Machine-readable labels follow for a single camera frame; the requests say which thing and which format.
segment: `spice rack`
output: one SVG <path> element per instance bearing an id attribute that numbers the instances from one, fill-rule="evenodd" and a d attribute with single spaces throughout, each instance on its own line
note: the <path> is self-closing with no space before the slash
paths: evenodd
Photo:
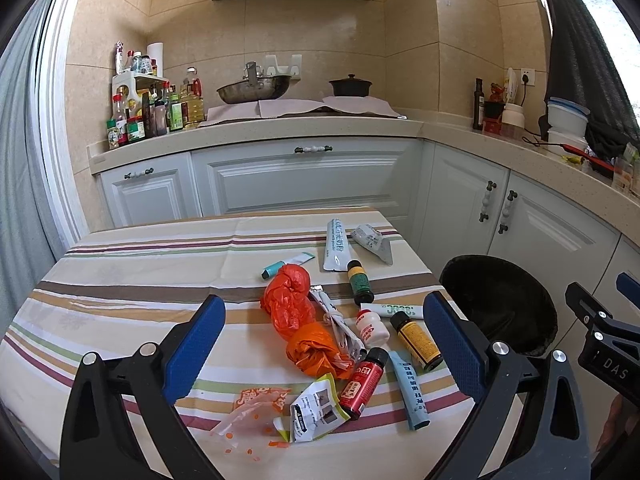
<path id="1" fill-rule="evenodd" d="M 169 80 L 155 75 L 141 74 L 140 72 L 123 72 L 114 76 L 111 80 L 111 91 L 112 95 L 115 95 L 119 87 L 126 87 L 127 90 L 124 92 L 125 103 L 129 99 L 133 99 L 136 102 L 136 107 L 139 107 L 142 106 L 142 97 L 138 95 L 138 90 L 144 90 L 153 84 L 158 85 L 158 83 L 164 81 Z"/>

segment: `cabinet handle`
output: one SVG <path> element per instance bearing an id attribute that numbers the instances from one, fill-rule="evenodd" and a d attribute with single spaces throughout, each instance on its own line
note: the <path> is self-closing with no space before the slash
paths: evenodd
<path id="1" fill-rule="evenodd" d="M 293 153 L 332 152 L 333 150 L 333 146 L 305 146 L 304 148 L 296 148 Z"/>
<path id="2" fill-rule="evenodd" d="M 502 219 L 500 220 L 500 228 L 498 229 L 499 235 L 509 230 L 509 226 L 507 225 L 507 220 L 511 215 L 511 207 L 513 206 L 513 199 L 517 197 L 518 197 L 518 194 L 515 191 L 510 189 L 509 195 L 507 197 L 507 202 L 504 204 L 504 209 L 502 210 Z"/>
<path id="3" fill-rule="evenodd" d="M 484 198 L 482 199 L 482 209 L 480 210 L 480 221 L 484 222 L 489 219 L 489 215 L 486 210 L 489 207 L 489 202 L 491 201 L 491 192 L 497 187 L 495 182 L 491 180 L 486 185 L 486 191 L 484 192 Z"/>
<path id="4" fill-rule="evenodd" d="M 127 180 L 128 178 L 138 178 L 139 176 L 145 176 L 152 174 L 154 172 L 153 168 L 149 168 L 148 170 L 143 171 L 143 173 L 127 173 L 124 178 Z"/>

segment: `cooking oil bottle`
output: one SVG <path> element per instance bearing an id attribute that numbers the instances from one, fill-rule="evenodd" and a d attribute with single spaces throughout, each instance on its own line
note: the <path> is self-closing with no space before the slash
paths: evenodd
<path id="1" fill-rule="evenodd" d="M 182 107 L 182 122 L 186 130 L 196 128 L 204 121 L 204 101 L 202 99 L 202 85 L 196 78 L 198 70 L 190 66 L 187 77 L 180 86 L 180 106 Z"/>

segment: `blue gripper pad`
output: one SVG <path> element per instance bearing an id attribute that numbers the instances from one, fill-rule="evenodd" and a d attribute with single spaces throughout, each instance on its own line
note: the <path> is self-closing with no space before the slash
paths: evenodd
<path id="1" fill-rule="evenodd" d="M 225 325 L 225 302 L 212 296 L 164 368 L 164 398 L 170 406 L 186 397 Z"/>
<path id="2" fill-rule="evenodd" d="M 620 294 L 640 308 L 640 283 L 626 272 L 621 272 L 616 279 L 616 288 Z"/>
<path id="3" fill-rule="evenodd" d="M 480 402 L 486 391 L 486 364 L 468 338 L 462 324 L 472 325 L 476 329 L 477 327 L 460 319 L 439 292 L 427 294 L 422 312 L 424 322 L 459 390 L 473 397 L 475 402 Z"/>

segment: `red bottle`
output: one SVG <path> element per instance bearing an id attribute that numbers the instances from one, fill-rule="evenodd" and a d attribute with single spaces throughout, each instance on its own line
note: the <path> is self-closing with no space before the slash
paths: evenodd
<path id="1" fill-rule="evenodd" d="M 380 377 L 385 371 L 389 354 L 383 348 L 372 348 L 367 356 L 358 364 L 349 382 L 338 399 L 341 408 L 349 414 L 351 420 L 362 415 L 364 407 L 378 386 Z"/>

